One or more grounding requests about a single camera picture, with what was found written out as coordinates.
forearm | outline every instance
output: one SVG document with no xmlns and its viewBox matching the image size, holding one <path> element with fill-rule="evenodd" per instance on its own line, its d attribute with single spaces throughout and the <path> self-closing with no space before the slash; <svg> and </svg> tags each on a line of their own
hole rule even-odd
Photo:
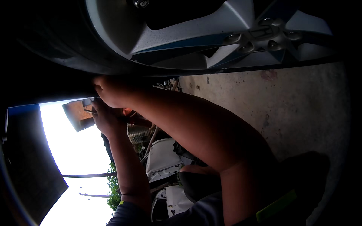
<svg viewBox="0 0 362 226">
<path fill-rule="evenodd" d="M 126 131 L 109 140 L 117 170 L 122 200 L 135 203 L 150 214 L 151 197 L 148 179 L 143 166 L 135 154 Z"/>
<path fill-rule="evenodd" d="M 266 145 L 241 118 L 192 95 L 146 88 L 128 95 L 127 104 L 219 172 L 245 159 L 248 144 Z"/>
</svg>

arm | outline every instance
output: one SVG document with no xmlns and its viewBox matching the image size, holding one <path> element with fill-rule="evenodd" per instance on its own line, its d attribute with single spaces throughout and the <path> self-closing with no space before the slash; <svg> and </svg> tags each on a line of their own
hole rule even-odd
<svg viewBox="0 0 362 226">
<path fill-rule="evenodd" d="M 102 101 L 92 102 L 98 114 L 93 114 L 99 130 L 108 138 L 115 167 L 121 200 L 132 202 L 151 215 L 150 186 L 143 166 L 135 154 L 126 133 L 126 123 L 119 121 L 112 109 Z"/>
<path fill-rule="evenodd" d="M 106 104 L 134 109 L 220 173 L 225 225 L 265 207 L 260 172 L 275 159 L 263 137 L 248 123 L 184 93 L 134 88 L 105 77 L 94 82 Z"/>
</svg>

dark sleeve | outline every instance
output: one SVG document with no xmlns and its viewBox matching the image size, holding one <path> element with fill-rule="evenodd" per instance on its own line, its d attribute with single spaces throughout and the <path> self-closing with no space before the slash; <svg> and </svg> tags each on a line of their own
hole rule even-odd
<svg viewBox="0 0 362 226">
<path fill-rule="evenodd" d="M 145 225 L 151 224 L 150 217 L 147 216 L 144 210 L 131 202 L 121 202 L 115 211 L 114 216 L 109 220 L 107 226 L 120 225 Z"/>
</svg>

sky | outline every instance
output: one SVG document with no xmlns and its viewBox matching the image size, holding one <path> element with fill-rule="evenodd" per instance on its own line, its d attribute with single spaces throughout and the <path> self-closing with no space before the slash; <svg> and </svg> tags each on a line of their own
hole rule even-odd
<svg viewBox="0 0 362 226">
<path fill-rule="evenodd" d="M 61 174 L 107 172 L 110 159 L 101 132 L 94 125 L 77 133 L 62 108 L 62 104 L 68 102 L 40 104 L 45 135 Z M 106 225 L 113 213 L 107 198 L 81 196 L 79 192 L 107 195 L 110 191 L 107 177 L 64 179 L 69 188 L 50 209 L 40 226 Z"/>
</svg>

concrete ground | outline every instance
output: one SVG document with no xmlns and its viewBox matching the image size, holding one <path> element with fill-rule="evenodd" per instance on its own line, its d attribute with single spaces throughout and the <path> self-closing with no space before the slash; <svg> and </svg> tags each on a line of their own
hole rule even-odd
<svg viewBox="0 0 362 226">
<path fill-rule="evenodd" d="M 329 157 L 324 196 L 313 225 L 338 183 L 350 137 L 350 95 L 343 63 L 270 71 L 180 77 L 182 92 L 218 104 L 252 125 L 279 161 L 307 151 Z"/>
</svg>

